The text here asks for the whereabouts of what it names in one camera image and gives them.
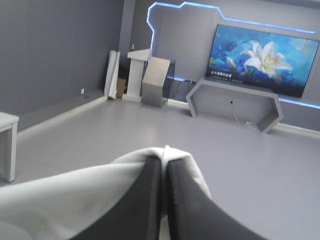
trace rolled banner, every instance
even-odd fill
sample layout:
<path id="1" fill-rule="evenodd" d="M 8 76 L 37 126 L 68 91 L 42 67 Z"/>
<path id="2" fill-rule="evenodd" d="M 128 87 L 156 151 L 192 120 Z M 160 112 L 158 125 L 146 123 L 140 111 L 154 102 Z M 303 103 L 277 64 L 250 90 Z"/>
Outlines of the rolled banner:
<path id="1" fill-rule="evenodd" d="M 109 52 L 109 61 L 108 61 L 108 67 L 107 67 L 106 76 L 105 76 L 105 87 L 104 87 L 104 95 L 107 97 L 109 95 L 111 82 L 114 77 L 116 64 L 117 64 L 117 52 L 114 50 L 111 50 Z"/>
<path id="2" fill-rule="evenodd" d="M 109 87 L 108 97 L 112 99 L 117 98 L 117 82 L 118 82 L 118 72 L 119 72 L 119 59 L 120 59 L 120 52 L 116 52 L 115 56 L 115 65 L 112 73 L 112 79 Z"/>

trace gray floor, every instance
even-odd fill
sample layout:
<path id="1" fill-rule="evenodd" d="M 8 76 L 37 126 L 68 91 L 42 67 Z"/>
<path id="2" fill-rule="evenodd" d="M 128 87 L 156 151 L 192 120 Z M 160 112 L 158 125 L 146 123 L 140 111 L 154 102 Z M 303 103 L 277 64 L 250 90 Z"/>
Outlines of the gray floor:
<path id="1" fill-rule="evenodd" d="M 12 184 L 165 145 L 192 153 L 212 199 L 245 225 L 277 240 L 320 239 L 320 139 L 283 130 L 262 135 L 173 106 L 100 98 L 19 133 Z"/>

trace tv stand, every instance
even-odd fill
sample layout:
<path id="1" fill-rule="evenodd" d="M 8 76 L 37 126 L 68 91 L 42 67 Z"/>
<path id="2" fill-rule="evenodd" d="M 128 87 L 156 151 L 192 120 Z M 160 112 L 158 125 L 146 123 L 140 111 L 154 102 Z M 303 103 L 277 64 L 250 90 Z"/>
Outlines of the tv stand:
<path id="1" fill-rule="evenodd" d="M 239 119 L 269 132 L 284 116 L 277 94 L 269 89 L 203 77 L 186 96 L 192 117 L 198 113 Z"/>

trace tv screen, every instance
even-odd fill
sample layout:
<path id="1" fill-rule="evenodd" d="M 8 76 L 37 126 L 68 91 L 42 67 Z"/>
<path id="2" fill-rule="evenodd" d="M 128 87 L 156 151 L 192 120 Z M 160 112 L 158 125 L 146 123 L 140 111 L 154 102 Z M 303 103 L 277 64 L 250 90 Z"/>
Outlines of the tv screen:
<path id="1" fill-rule="evenodd" d="M 301 98 L 318 46 L 316 40 L 218 25 L 206 76 Z"/>

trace table leg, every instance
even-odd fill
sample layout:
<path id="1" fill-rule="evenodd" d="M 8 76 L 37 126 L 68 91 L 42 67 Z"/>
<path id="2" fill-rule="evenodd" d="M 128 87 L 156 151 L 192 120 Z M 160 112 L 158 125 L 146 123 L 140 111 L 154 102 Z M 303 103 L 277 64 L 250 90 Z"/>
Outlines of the table leg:
<path id="1" fill-rule="evenodd" d="M 5 180 L 11 183 L 16 176 L 17 123 L 12 124 L 8 132 L 8 152 L 5 166 Z"/>

